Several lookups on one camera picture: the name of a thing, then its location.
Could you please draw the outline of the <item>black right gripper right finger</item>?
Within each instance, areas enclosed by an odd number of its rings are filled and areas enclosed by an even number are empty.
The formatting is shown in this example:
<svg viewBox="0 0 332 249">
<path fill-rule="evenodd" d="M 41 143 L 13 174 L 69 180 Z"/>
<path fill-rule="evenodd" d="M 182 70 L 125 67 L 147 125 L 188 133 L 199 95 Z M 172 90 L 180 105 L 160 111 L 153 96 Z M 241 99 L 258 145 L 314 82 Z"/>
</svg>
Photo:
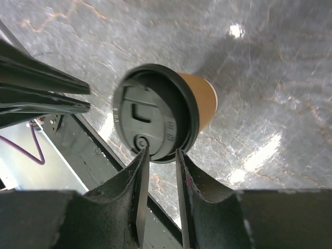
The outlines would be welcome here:
<svg viewBox="0 0 332 249">
<path fill-rule="evenodd" d="M 331 190 L 233 190 L 176 151 L 184 248 L 331 248 Z"/>
</svg>

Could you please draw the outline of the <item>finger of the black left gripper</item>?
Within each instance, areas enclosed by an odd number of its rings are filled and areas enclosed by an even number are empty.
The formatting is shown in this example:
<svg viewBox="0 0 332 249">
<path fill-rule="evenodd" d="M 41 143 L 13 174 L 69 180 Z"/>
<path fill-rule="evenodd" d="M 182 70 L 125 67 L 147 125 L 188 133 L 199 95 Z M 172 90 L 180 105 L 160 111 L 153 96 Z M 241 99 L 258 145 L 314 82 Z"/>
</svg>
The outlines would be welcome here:
<svg viewBox="0 0 332 249">
<path fill-rule="evenodd" d="M 52 92 L 90 94 L 90 86 L 1 40 L 1 83 Z"/>
<path fill-rule="evenodd" d="M 1 128 L 53 114 L 81 114 L 90 103 L 25 87 L 1 87 Z"/>
</svg>

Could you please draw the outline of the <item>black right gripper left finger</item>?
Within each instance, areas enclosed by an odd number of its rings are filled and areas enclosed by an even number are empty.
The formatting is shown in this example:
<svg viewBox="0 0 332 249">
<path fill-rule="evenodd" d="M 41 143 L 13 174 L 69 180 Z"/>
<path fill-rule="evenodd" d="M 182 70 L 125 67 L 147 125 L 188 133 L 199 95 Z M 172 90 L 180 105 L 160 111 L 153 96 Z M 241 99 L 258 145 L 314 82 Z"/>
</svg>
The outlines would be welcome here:
<svg viewBox="0 0 332 249">
<path fill-rule="evenodd" d="M 149 150 L 99 187 L 75 191 L 3 191 L 1 248 L 141 248 Z"/>
</svg>

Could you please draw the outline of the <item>black plastic cup lid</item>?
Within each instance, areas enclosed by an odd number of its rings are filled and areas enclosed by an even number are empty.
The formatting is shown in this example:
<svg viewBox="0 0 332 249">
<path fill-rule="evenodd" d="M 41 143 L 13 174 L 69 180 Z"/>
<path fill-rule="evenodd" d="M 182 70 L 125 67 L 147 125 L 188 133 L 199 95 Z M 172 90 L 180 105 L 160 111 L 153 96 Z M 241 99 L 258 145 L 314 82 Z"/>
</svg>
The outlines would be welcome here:
<svg viewBox="0 0 332 249">
<path fill-rule="evenodd" d="M 113 95 L 114 127 L 137 154 L 148 147 L 151 162 L 175 161 L 177 149 L 189 151 L 199 133 L 193 91 L 176 71 L 159 64 L 128 70 Z"/>
</svg>

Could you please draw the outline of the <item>brown paper coffee cup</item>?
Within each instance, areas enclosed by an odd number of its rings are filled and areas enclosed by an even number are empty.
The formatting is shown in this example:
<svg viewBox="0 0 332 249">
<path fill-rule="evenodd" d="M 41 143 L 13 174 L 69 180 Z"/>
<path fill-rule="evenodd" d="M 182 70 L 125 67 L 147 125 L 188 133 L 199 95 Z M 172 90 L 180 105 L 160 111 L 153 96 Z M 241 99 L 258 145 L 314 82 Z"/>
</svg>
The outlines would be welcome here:
<svg viewBox="0 0 332 249">
<path fill-rule="evenodd" d="M 199 132 L 214 118 L 218 108 L 218 97 L 214 87 L 203 77 L 178 73 L 187 83 L 195 97 L 199 112 Z"/>
</svg>

